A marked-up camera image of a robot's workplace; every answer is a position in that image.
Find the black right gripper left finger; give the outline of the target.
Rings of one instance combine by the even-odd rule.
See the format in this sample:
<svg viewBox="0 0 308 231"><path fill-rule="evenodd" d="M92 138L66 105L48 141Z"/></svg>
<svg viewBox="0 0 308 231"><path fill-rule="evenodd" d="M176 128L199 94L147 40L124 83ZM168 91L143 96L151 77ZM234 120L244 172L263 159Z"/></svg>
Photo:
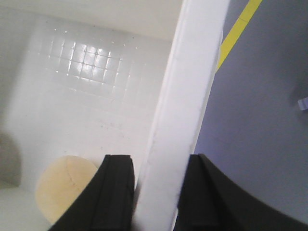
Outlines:
<svg viewBox="0 0 308 231"><path fill-rule="evenodd" d="M80 196L52 225L52 231L129 231L134 167L129 155L106 155Z"/></svg>

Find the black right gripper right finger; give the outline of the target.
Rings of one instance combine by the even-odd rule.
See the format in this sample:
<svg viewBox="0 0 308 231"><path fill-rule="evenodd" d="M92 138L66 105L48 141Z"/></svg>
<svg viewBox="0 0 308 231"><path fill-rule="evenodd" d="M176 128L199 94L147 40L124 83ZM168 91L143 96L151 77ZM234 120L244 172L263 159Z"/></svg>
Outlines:
<svg viewBox="0 0 308 231"><path fill-rule="evenodd" d="M176 231L306 231L300 222L256 199L204 154L190 155Z"/></svg>

